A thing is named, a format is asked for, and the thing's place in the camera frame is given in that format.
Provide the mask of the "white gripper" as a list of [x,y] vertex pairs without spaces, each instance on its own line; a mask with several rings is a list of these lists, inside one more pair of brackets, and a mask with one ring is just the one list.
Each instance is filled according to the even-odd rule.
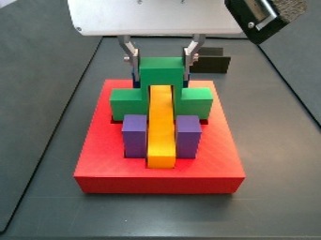
[[186,69],[198,60],[206,35],[242,32],[223,0],[68,0],[68,7],[72,25],[83,36],[119,36],[138,81],[139,50],[131,36],[194,34],[183,48]]

